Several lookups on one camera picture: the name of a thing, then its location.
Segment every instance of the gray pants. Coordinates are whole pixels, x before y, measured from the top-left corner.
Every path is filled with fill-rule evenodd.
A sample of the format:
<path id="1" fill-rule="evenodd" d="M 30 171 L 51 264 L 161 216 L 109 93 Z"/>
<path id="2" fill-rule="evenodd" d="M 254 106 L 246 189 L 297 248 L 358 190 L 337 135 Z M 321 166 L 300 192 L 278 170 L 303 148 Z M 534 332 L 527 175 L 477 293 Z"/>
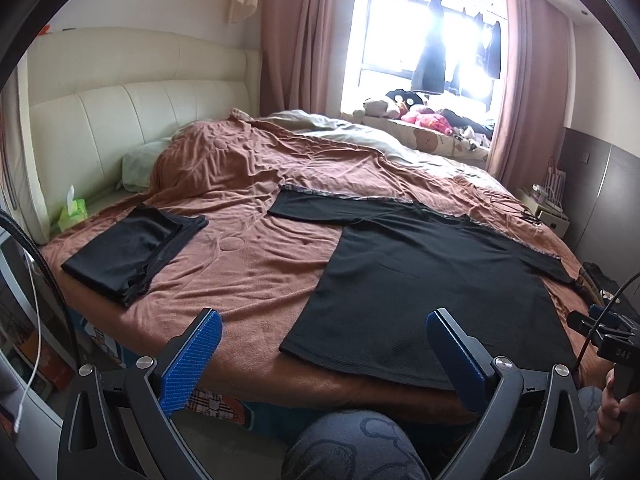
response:
<path id="1" fill-rule="evenodd" d="M 587 425 L 590 458 L 598 452 L 596 414 L 602 392 L 578 393 Z M 431 480 L 400 427 L 377 412 L 330 413 L 300 435 L 282 463 L 282 480 Z"/>

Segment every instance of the brown blanket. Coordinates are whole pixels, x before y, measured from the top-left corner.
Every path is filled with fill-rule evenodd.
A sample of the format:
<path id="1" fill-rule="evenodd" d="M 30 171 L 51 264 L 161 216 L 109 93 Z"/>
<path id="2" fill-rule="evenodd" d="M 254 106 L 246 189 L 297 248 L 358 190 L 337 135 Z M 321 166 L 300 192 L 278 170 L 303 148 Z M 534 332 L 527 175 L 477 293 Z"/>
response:
<path id="1" fill-rule="evenodd" d="M 414 199 L 448 214 L 466 213 L 559 255 L 575 277 L 580 265 L 569 249 L 546 226 L 514 214 L 522 206 L 507 195 L 464 178 L 398 166 L 374 149 L 297 136 L 239 117 L 189 126 L 159 157 L 148 193 L 105 209 L 45 247 L 69 305 L 138 354 L 156 354 L 203 307 L 215 308 L 224 333 L 202 386 L 220 394 L 284 406 L 368 407 L 421 422 L 468 421 L 451 392 L 341 374 L 278 352 L 340 237 L 334 226 L 267 216 L 278 187 L 287 182 Z M 180 215 L 205 214 L 209 225 L 155 277 L 149 293 L 125 310 L 76 282 L 60 265 L 142 201 Z M 563 322 L 571 310 L 587 312 L 568 288 L 546 280 L 545 285 Z M 577 351 L 584 339 L 568 334 Z M 583 361 L 585 382 L 602 382 L 608 367 L 590 349 Z"/>

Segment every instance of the cream leather headboard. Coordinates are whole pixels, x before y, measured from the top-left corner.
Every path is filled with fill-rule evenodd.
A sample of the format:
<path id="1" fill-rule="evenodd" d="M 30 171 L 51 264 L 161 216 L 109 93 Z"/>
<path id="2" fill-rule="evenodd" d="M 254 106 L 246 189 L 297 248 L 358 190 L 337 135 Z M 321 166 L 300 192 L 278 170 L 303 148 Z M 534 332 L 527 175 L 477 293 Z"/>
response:
<path id="1" fill-rule="evenodd" d="M 224 119 L 233 107 L 258 115 L 260 53 L 179 34 L 121 27 L 46 34 L 28 49 L 26 74 L 21 100 L 26 92 L 30 125 L 23 121 L 22 135 L 30 127 L 25 155 L 29 165 L 32 151 L 41 225 L 58 219 L 72 184 L 85 199 L 115 186 L 131 148 L 194 120 Z"/>

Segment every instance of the pillow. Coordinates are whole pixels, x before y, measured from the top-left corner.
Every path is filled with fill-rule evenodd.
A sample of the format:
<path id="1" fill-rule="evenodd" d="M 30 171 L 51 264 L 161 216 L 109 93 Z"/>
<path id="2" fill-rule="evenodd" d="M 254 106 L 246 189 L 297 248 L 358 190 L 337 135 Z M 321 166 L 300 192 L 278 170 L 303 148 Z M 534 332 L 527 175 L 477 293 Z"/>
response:
<path id="1" fill-rule="evenodd" d="M 138 146 L 122 157 L 122 185 L 133 193 L 146 191 L 149 188 L 151 170 L 160 153 L 171 144 L 171 137 L 148 142 Z"/>

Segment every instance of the orange object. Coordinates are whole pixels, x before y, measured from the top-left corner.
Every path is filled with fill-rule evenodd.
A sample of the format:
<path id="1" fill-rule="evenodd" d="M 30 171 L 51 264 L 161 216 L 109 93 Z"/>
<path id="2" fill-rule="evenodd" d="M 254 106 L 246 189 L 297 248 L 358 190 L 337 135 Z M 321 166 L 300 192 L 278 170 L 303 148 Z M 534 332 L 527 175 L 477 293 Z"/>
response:
<path id="1" fill-rule="evenodd" d="M 27 341 L 20 345 L 20 351 L 29 359 L 31 364 L 36 361 L 36 354 L 38 353 L 37 332 L 33 332 Z M 62 360 L 62 357 L 54 352 L 46 341 L 42 342 L 38 371 L 60 391 L 64 390 L 74 377 L 74 371 Z"/>

